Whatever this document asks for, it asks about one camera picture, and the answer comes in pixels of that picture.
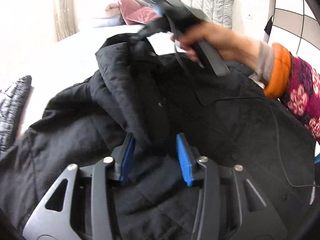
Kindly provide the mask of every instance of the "handheld device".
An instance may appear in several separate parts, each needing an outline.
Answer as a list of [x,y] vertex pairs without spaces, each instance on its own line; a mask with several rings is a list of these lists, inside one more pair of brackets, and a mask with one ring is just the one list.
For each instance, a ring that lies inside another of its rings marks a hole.
[[[148,23],[138,32],[138,37],[143,39],[154,33],[171,31],[174,35],[185,33],[192,26],[201,23],[205,15],[201,10],[191,11],[179,0],[145,0],[161,16]],[[230,73],[223,63],[219,52],[207,41],[201,40],[191,46],[197,53],[201,65],[210,73],[225,76]]]

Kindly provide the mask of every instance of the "cord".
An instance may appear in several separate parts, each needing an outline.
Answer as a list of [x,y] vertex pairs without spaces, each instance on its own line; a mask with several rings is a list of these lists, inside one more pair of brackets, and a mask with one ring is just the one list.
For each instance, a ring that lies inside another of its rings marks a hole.
[[[171,28],[171,32],[173,33],[174,37],[177,36],[177,31],[176,31],[176,27],[174,26],[174,23],[172,21],[172,19],[168,16],[166,16],[167,19],[168,19],[168,22],[169,22],[169,25],[170,25],[170,28]],[[176,43],[174,42],[173,44],[173,49],[174,49],[174,55],[176,57],[176,59],[178,60],[180,66],[182,67],[185,75],[187,76],[189,82],[191,83],[191,86],[192,86],[192,90],[193,90],[193,93],[194,95],[196,96],[196,99],[197,101],[199,102],[199,104],[201,104],[202,106],[204,106],[204,104],[201,102],[200,98],[198,97],[197,93],[196,93],[196,87],[195,87],[195,84],[193,82],[193,77],[191,76],[189,70],[187,69],[186,65],[183,63],[179,53],[177,52],[177,48],[176,48]]]
[[[229,100],[236,100],[236,99],[261,99],[263,101],[266,102],[266,99],[265,98],[262,98],[262,97],[232,97],[232,98],[221,98],[221,99],[217,99],[214,103],[217,103],[219,101],[229,101]],[[284,164],[283,164],[283,160],[282,160],[282,155],[281,155],[281,151],[280,151],[280,136],[279,136],[279,127],[278,127],[278,121],[276,119],[276,115],[274,114],[273,110],[272,110],[272,107],[270,105],[270,103],[266,102],[266,104],[268,105],[269,109],[270,109],[270,112],[272,114],[272,117],[273,117],[273,120],[274,120],[274,123],[275,123],[275,127],[276,127],[276,144],[277,144],[277,153],[278,153],[278,157],[279,157],[279,161],[280,161],[280,164],[281,164],[281,167],[282,167],[282,170],[283,170],[283,173],[284,173],[284,176],[287,180],[287,182],[290,184],[291,187],[317,187],[317,188],[320,188],[319,185],[294,185],[292,184],[292,182],[289,180],[289,177],[288,177],[288,174],[285,170],[285,167],[284,167]]]

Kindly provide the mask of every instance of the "sleeve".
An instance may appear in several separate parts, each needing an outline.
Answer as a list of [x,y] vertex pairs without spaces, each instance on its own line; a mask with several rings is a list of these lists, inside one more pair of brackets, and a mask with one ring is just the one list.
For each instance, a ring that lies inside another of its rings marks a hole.
[[281,103],[320,143],[320,76],[306,61],[272,44],[275,60],[264,94]]

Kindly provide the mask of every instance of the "floral sleeve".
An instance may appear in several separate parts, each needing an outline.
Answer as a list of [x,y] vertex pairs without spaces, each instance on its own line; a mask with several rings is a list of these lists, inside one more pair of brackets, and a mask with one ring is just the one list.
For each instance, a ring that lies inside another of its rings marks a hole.
[[299,57],[292,57],[291,77],[279,98],[320,143],[320,76]]

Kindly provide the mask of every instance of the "hand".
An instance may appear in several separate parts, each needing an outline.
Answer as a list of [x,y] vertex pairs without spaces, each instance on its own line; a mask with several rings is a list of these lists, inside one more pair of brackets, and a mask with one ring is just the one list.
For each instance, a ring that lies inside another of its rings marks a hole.
[[116,15],[120,15],[121,14],[121,11],[120,11],[120,8],[119,8],[119,3],[110,3],[105,11],[106,11],[106,17],[107,18],[112,18]]
[[192,61],[197,61],[196,52],[190,45],[205,39],[220,53],[224,60],[237,60],[252,70],[257,68],[259,41],[239,35],[214,23],[202,22],[178,38],[180,46]]
[[202,22],[179,37],[178,41],[180,41],[181,48],[186,51],[187,56],[192,61],[197,61],[198,56],[190,48],[190,45],[202,39],[205,39],[215,47],[224,60],[233,60],[235,59],[235,36],[236,34],[227,28],[214,23]]

